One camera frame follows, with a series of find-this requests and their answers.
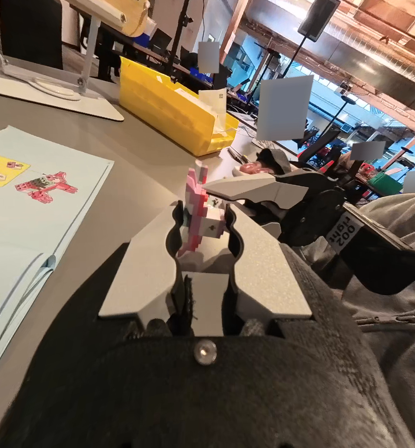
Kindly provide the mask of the dark screen panel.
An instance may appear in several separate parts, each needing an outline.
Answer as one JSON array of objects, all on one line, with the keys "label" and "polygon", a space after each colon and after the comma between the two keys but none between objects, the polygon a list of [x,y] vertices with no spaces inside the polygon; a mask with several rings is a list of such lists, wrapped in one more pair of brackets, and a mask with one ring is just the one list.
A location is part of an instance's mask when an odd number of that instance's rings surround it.
[{"label": "dark screen panel", "polygon": [[5,56],[63,69],[62,4],[55,0],[0,0]]}]

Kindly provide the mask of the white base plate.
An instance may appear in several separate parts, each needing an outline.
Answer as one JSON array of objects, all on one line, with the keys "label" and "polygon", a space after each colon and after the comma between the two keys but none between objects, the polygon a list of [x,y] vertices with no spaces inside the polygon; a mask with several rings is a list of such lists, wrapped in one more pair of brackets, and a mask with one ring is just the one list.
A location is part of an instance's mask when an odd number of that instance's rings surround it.
[{"label": "white base plate", "polygon": [[100,93],[9,64],[0,69],[0,96],[116,122],[123,115]]}]

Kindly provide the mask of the white stand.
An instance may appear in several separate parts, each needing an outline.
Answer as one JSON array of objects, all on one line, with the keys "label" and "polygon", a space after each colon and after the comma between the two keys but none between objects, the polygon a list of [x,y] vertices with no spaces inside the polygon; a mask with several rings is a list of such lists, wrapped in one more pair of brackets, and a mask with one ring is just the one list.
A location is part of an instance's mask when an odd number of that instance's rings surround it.
[{"label": "white stand", "polygon": [[86,95],[91,65],[95,54],[98,29],[101,23],[111,26],[127,37],[137,37],[147,24],[150,2],[145,0],[68,0],[71,6],[82,10],[91,17],[83,68],[77,79],[78,91],[65,87],[63,82],[39,78],[33,72],[20,71],[9,64],[3,56],[0,38],[0,74],[4,77],[24,82],[31,87],[62,100],[77,102]]}]

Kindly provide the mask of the open light blue instruction booklet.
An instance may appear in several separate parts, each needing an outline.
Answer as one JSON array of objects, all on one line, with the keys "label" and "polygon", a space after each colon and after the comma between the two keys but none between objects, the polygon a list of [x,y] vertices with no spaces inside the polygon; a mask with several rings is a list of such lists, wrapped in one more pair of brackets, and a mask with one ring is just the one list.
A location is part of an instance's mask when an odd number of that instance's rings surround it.
[{"label": "open light blue instruction booklet", "polygon": [[0,130],[0,358],[114,162]]}]

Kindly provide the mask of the green crate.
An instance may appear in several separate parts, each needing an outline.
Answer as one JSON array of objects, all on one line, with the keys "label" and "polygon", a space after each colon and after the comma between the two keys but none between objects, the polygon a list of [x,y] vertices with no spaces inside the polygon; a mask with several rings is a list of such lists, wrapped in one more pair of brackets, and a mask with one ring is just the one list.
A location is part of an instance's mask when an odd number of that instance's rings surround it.
[{"label": "green crate", "polygon": [[378,192],[384,195],[393,195],[399,193],[403,185],[386,175],[384,172],[379,172],[376,176],[367,181],[371,188],[375,188]]}]

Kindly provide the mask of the pink toy brick model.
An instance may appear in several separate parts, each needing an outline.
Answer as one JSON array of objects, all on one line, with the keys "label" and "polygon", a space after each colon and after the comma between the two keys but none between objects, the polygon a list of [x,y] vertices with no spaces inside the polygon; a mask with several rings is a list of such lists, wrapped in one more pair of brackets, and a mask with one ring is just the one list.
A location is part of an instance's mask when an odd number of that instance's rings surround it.
[{"label": "pink toy brick model", "polygon": [[184,220],[181,230],[182,246],[177,255],[194,252],[204,237],[219,239],[225,231],[225,210],[219,208],[220,200],[210,201],[204,185],[208,166],[195,161],[195,168],[189,168],[186,178]]}]

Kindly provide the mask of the person's right hand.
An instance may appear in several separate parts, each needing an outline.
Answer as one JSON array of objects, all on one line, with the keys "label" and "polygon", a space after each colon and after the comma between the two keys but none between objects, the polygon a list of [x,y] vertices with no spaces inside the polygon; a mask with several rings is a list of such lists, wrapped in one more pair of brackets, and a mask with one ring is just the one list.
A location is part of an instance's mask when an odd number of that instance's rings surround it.
[{"label": "person's right hand", "polygon": [[274,174],[274,171],[267,167],[263,166],[260,162],[252,162],[248,164],[243,164],[239,168],[239,171],[244,174],[253,175],[253,174],[260,174],[260,173],[269,173]]}]

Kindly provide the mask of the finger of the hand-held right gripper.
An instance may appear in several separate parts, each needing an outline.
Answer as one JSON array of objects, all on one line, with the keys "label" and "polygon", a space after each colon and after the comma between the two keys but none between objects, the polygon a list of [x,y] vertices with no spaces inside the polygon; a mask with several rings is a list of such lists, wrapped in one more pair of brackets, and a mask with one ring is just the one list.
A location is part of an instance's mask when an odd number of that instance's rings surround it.
[{"label": "finger of the hand-held right gripper", "polygon": [[271,202],[281,210],[289,210],[300,203],[309,190],[308,187],[278,182],[272,174],[223,178],[206,183],[204,189],[208,194],[229,202]]},{"label": "finger of the hand-held right gripper", "polygon": [[280,219],[274,212],[271,204],[254,203],[252,201],[233,202],[233,234],[241,242],[249,242],[251,238],[262,238],[267,232],[271,237],[278,239],[282,233]]}]

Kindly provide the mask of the black panel on stand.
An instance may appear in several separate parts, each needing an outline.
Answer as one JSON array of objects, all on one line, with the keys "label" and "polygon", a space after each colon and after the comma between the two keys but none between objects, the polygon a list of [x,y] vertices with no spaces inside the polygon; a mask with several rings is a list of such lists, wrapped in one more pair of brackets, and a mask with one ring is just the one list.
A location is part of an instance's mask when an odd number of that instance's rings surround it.
[{"label": "black panel on stand", "polygon": [[282,74],[282,78],[287,75],[290,66],[294,62],[300,49],[303,47],[306,40],[317,42],[323,30],[328,25],[330,19],[338,9],[340,0],[316,0],[309,8],[304,21],[299,26],[297,32],[303,36],[300,44],[296,48],[289,64]]}]

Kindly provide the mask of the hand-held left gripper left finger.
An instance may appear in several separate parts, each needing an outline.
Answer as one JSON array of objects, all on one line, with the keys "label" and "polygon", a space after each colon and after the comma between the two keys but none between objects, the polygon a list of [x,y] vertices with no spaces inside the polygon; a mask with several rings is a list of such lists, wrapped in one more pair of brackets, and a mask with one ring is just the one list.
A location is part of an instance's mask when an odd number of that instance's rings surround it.
[{"label": "hand-held left gripper left finger", "polygon": [[183,220],[183,203],[174,201],[132,237],[99,318],[134,317],[146,328],[153,319],[167,322],[184,313],[186,294],[177,260]]}]

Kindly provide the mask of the yellow plastic bin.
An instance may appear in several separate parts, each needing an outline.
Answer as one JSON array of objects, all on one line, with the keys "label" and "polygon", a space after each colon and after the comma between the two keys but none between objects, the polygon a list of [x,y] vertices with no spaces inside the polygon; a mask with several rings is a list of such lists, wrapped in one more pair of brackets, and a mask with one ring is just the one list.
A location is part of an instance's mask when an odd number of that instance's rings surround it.
[{"label": "yellow plastic bin", "polygon": [[229,147],[239,125],[227,113],[225,129],[220,130],[214,113],[196,93],[125,57],[121,57],[119,103],[197,157]]}]

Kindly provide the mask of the white paper sheet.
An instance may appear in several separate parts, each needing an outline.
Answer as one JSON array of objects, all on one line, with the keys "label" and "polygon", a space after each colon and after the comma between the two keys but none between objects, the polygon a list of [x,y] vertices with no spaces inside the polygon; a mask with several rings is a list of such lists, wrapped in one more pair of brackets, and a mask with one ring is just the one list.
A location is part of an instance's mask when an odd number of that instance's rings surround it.
[{"label": "white paper sheet", "polygon": [[226,127],[226,104],[227,104],[227,89],[218,90],[200,90],[199,100],[210,108],[211,113],[215,117],[214,130],[225,132]]}]

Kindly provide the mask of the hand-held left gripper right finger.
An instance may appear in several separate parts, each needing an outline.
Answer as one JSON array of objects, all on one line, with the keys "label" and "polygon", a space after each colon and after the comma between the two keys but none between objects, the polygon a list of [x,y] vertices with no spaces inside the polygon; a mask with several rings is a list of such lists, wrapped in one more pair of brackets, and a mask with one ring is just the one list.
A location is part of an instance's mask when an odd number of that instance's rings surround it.
[{"label": "hand-held left gripper right finger", "polygon": [[228,204],[225,217],[233,255],[225,304],[232,305],[232,316],[257,320],[264,329],[277,319],[310,320],[311,308],[278,240],[237,205]]}]

